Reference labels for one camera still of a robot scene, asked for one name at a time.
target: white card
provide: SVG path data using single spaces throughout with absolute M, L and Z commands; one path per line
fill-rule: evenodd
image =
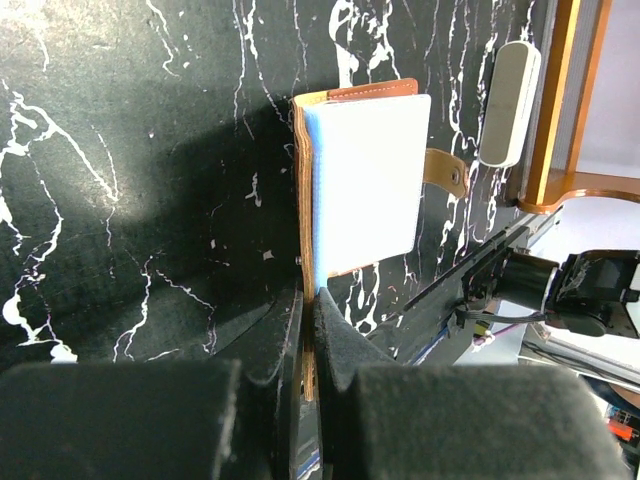
M 305 108 L 316 288 L 413 249 L 430 107 L 429 95 L 411 95 Z

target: wallet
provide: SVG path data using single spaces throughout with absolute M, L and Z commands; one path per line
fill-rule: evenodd
M 457 198 L 469 192 L 465 163 L 426 148 L 429 111 L 430 97 L 418 94 L 412 78 L 293 98 L 307 399 L 318 288 L 331 276 L 411 251 L 422 183 Z

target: white sensor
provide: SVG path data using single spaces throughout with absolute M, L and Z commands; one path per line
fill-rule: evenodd
M 480 140 L 480 162 L 512 167 L 522 155 L 540 74 L 540 52 L 527 42 L 498 50 Z

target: brown leather wallet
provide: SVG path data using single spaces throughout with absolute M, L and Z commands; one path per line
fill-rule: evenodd
M 300 225 L 300 255 L 304 282 L 303 373 L 305 397 L 313 398 L 313 315 L 315 296 L 314 265 L 312 251 L 312 170 L 313 150 L 309 132 L 305 124 L 304 108 L 327 101 L 364 100 L 383 97 L 416 95 L 418 82 L 413 78 L 373 83 L 350 88 L 337 88 L 321 92 L 305 93 L 293 98 L 295 172 L 298 199 L 298 220 Z M 469 175 L 464 162 L 449 153 L 436 149 L 426 149 L 423 181 L 434 183 L 458 198 L 469 190 Z

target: stitching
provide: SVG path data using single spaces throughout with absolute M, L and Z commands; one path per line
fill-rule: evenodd
M 359 92 L 342 93 L 340 95 L 335 95 L 333 97 L 329 96 L 329 100 L 332 100 L 334 98 L 344 98 L 344 97 L 355 97 L 357 95 L 367 95 L 369 93 L 383 92 L 385 90 L 396 90 L 398 88 L 404 88 L 404 87 L 410 87 L 410 86 L 411 86 L 411 83 L 403 83 L 403 84 L 400 84 L 400 85 L 394 85 L 392 87 L 374 88 L 372 90 L 361 90 Z

